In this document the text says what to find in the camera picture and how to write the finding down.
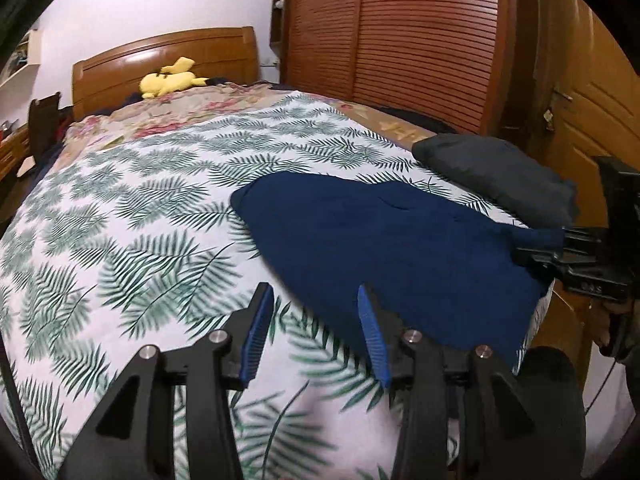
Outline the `wooden room door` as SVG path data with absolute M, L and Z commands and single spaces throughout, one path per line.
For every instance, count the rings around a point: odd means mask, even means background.
M 541 160 L 577 186 L 576 223 L 606 226 L 596 158 L 639 167 L 639 76 L 584 0 L 539 0 Z

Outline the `long wooden desk cabinet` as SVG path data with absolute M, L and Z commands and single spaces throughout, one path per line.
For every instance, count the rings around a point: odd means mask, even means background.
M 22 125 L 6 140 L 1 142 L 0 156 L 0 192 L 1 199 L 9 194 L 17 178 L 17 170 L 30 155 L 29 132 L 26 125 Z

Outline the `wooden bed headboard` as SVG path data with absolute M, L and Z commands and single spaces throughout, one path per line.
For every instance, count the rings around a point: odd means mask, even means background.
M 226 78 L 236 84 L 259 79 L 254 28 L 217 27 L 171 32 L 140 39 L 81 60 L 73 66 L 74 118 L 122 104 L 139 90 L 140 80 L 153 70 L 185 56 L 200 77 Z

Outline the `dark grey folded garment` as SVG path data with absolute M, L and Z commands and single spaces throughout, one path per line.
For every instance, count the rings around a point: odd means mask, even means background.
M 576 184 L 505 140 L 439 133 L 413 144 L 411 153 L 421 165 L 531 228 L 570 226 L 578 216 Z

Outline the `yellow plush toy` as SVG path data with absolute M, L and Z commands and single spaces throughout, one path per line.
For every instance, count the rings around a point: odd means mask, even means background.
M 168 93 L 206 86 L 207 78 L 197 77 L 191 72 L 195 62 L 192 58 L 182 56 L 169 66 L 164 66 L 157 73 L 145 75 L 139 84 L 144 100 L 166 96 Z

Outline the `floral bed quilt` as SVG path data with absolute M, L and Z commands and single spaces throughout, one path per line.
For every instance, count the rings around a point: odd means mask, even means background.
M 257 112 L 270 106 L 285 106 L 318 100 L 334 107 L 359 125 L 394 141 L 403 148 L 436 134 L 434 126 L 418 124 L 422 115 L 402 119 L 374 108 L 318 94 L 276 90 L 271 84 L 216 84 L 193 87 L 167 96 L 125 105 L 111 113 L 95 112 L 66 130 L 64 148 L 53 170 L 70 166 L 76 159 L 94 151 L 152 134 L 175 131 L 207 119 L 242 112 Z

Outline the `louvered wooden wardrobe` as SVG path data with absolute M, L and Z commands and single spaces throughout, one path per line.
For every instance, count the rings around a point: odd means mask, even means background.
M 537 36 L 538 0 L 273 0 L 271 19 L 284 84 L 483 136 L 524 126 Z

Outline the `palm leaf print blanket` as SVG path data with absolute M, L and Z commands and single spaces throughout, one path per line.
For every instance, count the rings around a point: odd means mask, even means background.
M 146 344 L 189 347 L 274 307 L 256 377 L 228 398 L 249 479 L 386 479 L 401 421 L 370 370 L 267 268 L 234 191 L 276 174 L 398 181 L 526 226 L 318 100 L 207 119 L 51 169 L 1 239 L 1 338 L 43 477 L 58 476 L 108 388 Z

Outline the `dark wooden chair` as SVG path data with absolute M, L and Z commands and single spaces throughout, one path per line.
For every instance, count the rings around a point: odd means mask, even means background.
M 44 155 L 56 143 L 60 125 L 61 93 L 55 92 L 46 98 L 34 99 L 28 110 L 28 140 L 30 154 L 36 164 L 43 161 Z

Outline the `navy blue jacket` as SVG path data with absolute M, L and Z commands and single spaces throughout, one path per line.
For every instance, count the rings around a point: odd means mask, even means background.
M 488 344 L 515 364 L 549 283 L 516 264 L 513 249 L 564 240 L 398 181 L 277 172 L 230 204 L 286 291 L 357 354 L 367 351 L 357 292 L 369 285 L 384 309 L 440 344 Z

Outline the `white wall shelf unit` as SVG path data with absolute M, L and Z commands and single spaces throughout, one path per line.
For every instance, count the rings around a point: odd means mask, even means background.
M 42 31 L 30 30 L 20 41 L 1 71 L 1 87 L 5 87 L 18 75 L 41 64 Z

